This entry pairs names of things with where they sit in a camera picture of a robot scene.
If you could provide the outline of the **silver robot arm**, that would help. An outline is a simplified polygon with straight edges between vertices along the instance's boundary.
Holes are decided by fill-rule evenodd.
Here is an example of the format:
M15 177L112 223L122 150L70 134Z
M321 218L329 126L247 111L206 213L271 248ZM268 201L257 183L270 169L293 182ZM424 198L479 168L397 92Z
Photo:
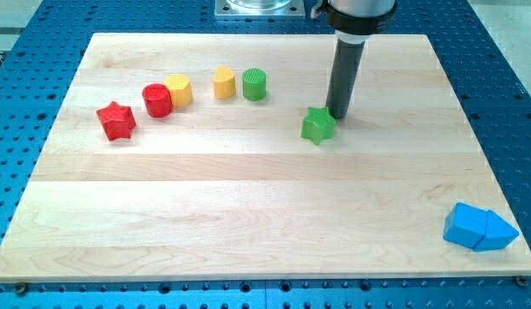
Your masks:
M310 18L325 15L337 39L358 45L373 34L386 31L394 21L396 10L396 0L318 0Z

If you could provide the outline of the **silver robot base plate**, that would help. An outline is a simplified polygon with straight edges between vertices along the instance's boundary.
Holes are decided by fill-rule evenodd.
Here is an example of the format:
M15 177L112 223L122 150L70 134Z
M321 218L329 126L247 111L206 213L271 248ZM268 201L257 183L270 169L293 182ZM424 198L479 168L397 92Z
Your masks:
M216 17L305 16L303 0L215 0Z

